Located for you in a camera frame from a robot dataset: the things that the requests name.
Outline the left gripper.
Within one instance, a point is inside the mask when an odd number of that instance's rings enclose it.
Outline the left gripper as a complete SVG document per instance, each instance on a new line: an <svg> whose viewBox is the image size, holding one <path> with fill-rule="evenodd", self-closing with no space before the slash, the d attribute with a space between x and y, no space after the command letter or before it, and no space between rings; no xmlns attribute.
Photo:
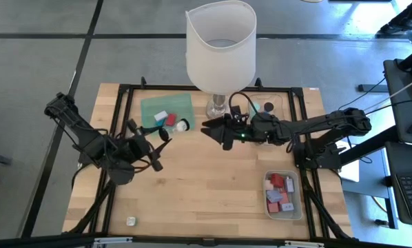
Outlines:
<svg viewBox="0 0 412 248"><path fill-rule="evenodd" d="M131 131L132 136L126 138L127 144L130 147L131 152L134 155L133 161L141 161L145 163L145 166L135 167L135 172L143 172L147 168L152 167L155 172L159 172L163 169L163 166L158 161L160 153L163 149L172 141L169 138L164 141L158 147L154 147L147 139L148 134L158 132L160 138L164 140L164 129L161 126L156 127L139 127L133 119L126 122L126 126Z"/></svg>

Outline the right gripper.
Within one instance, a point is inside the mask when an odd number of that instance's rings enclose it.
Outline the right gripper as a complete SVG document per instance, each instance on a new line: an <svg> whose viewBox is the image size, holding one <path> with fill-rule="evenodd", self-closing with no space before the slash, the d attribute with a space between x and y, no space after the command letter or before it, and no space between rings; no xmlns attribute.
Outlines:
<svg viewBox="0 0 412 248"><path fill-rule="evenodd" d="M234 141L260 142L253 128L247 124L247 114L222 116L202 122L201 129L205 129L205 135L222 145L222 149L229 151Z"/></svg>

